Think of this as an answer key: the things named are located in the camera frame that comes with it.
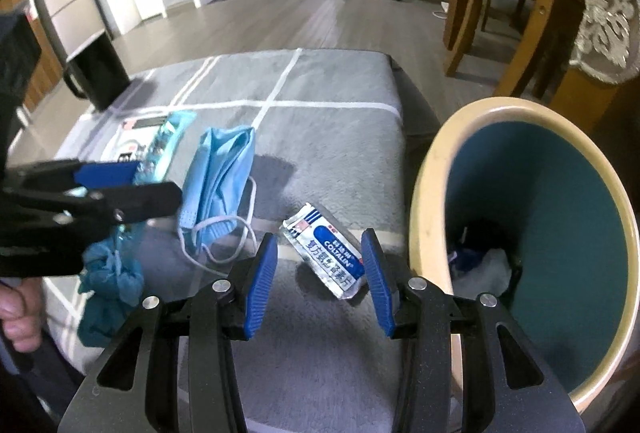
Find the person's left hand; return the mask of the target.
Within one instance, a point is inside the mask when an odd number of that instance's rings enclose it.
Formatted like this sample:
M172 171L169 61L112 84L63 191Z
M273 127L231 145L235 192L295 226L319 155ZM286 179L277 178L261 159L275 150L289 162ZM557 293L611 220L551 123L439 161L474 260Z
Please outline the person's left hand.
M42 341L43 292L40 278L26 278L15 288L1 286L4 335L18 353L32 353Z

